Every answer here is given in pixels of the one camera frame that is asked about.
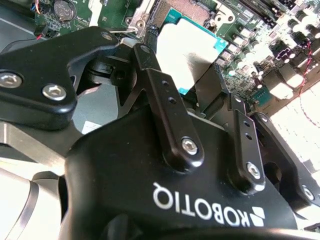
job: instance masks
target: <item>black plastic part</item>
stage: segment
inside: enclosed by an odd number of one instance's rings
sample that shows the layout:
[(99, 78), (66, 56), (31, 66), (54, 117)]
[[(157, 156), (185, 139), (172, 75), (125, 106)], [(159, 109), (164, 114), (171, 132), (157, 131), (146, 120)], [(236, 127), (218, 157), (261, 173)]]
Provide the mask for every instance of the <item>black plastic part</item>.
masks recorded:
[[(0, 88), (1, 119), (46, 130), (66, 127), (77, 105), (70, 77), (79, 81), (90, 60), (112, 54), (119, 44), (112, 34), (112, 40), (103, 38), (103, 32), (89, 27), (0, 55), (0, 72), (22, 78), (17, 88)], [(48, 84), (63, 87), (66, 98), (54, 101), (43, 96)]]
[(146, 31), (144, 44), (157, 53), (157, 43), (159, 36), (159, 28), (156, 25), (151, 25)]
[[(68, 240), (99, 239), (115, 216), (127, 214), (146, 233), (181, 228), (223, 227), (212, 214), (209, 220), (182, 214), (188, 195), (190, 211), (198, 198), (245, 211), (249, 224), (252, 207), (265, 212), (264, 227), (296, 229), (288, 203), (267, 180), (265, 190), (250, 197), (235, 189), (227, 178), (230, 158), (228, 134), (208, 121), (190, 117), (203, 144), (206, 160), (191, 174), (179, 174), (165, 164), (154, 114), (144, 107), (82, 137), (66, 161), (69, 190), (68, 221), (61, 234)], [(179, 208), (159, 208), (153, 200), (154, 183), (173, 194), (179, 192)], [(164, 195), (163, 203), (168, 202)], [(248, 226), (240, 223), (240, 228)]]
[(318, 240), (314, 232), (285, 229), (184, 229), (157, 235), (143, 235), (136, 240)]
[[(142, 91), (146, 92), (167, 164), (181, 173), (194, 171), (204, 162), (204, 149), (172, 77), (161, 72), (155, 53), (143, 44), (133, 47), (131, 61), (137, 74), (133, 94), (135, 91), (138, 94), (134, 98)], [(129, 108), (135, 102), (134, 98), (128, 97)], [(195, 143), (197, 152), (194, 155), (183, 149), (183, 139)]]
[[(266, 115), (255, 113), (252, 118), (259, 131), (259, 141), (267, 153), (267, 157), (263, 158), (264, 164), (275, 163), (281, 172), (279, 185), (281, 195), (300, 216), (306, 219), (319, 216), (320, 187), (316, 180), (299, 161)], [(304, 186), (313, 194), (314, 200), (306, 196)]]
[[(235, 152), (229, 163), (231, 182), (243, 193), (255, 194), (266, 184), (255, 123), (246, 116), (244, 101), (227, 93), (226, 88), (224, 79), (215, 66), (211, 66), (195, 84), (199, 109), (207, 119), (223, 126), (229, 133), (233, 143), (230, 150)], [(259, 169), (259, 179), (248, 172), (248, 163)]]
[(309, 40), (306, 38), (306, 36), (302, 32), (298, 31), (292, 34), (292, 38), (300, 48), (303, 48), (303, 49), (307, 48)]
[(48, 25), (47, 24), (42, 24), (42, 25), (37, 25), (33, 34), (37, 37), (39, 35), (41, 36), (46, 36), (48, 33)]
[(291, 49), (282, 40), (278, 41), (274, 46), (270, 46), (270, 50), (278, 61), (289, 57), (288, 54), (291, 52)]

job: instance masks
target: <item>capacitor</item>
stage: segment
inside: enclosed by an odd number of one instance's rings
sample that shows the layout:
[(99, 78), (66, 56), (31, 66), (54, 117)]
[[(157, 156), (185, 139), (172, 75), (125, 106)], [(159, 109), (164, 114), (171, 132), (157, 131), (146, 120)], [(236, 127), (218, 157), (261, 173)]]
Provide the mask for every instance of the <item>capacitor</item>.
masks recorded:
[(234, 75), (236, 75), (236, 70), (235, 70), (233, 67), (229, 67), (229, 68), (226, 70), (226, 73), (227, 73), (230, 77), (233, 77)]
[(254, 51), (258, 51), (261, 47), (261, 44), (257, 40), (254, 40), (250, 45)]
[(284, 55), (281, 59), (285, 64), (290, 62), (290, 58), (287, 55)]
[(307, 24), (310, 19), (310, 17), (304, 11), (298, 11), (295, 16), (303, 24)]
[(308, 25), (306, 27), (306, 29), (308, 29), (310, 31), (310, 33), (312, 34), (312, 36), (314, 36), (315, 39), (320, 39), (320, 29), (316, 28), (313, 25)]
[(288, 51), (288, 53), (287, 53), (287, 55), (288, 55), (288, 57), (290, 58), (290, 59), (294, 59), (295, 57), (296, 57), (296, 54), (293, 52), (293, 51)]
[(245, 66), (245, 62), (241, 58), (234, 60), (234, 63), (238, 69), (242, 69)]
[(299, 32), (301, 30), (301, 25), (293, 19), (288, 22), (288, 26), (292, 29), (294, 33)]
[(305, 49), (307, 47), (308, 39), (306, 38), (306, 36), (302, 32), (298, 31), (295, 34), (293, 34), (292, 39), (299, 47), (301, 47), (303, 49)]
[(259, 79), (256, 77), (254, 78), (254, 84), (257, 89), (262, 89), (263, 87), (263, 84), (261, 83), (261, 81), (259, 81)]
[(251, 52), (250, 49), (248, 49), (248, 48), (243, 50), (243, 54), (244, 54), (245, 58), (247, 58), (247, 59), (252, 59), (255, 56), (253, 54), (253, 52)]
[(253, 65), (254, 65), (255, 70), (256, 70), (256, 72), (258, 73), (259, 76), (262, 76), (265, 73), (263, 67), (261, 66), (261, 64), (255, 62), (255, 63), (253, 63)]

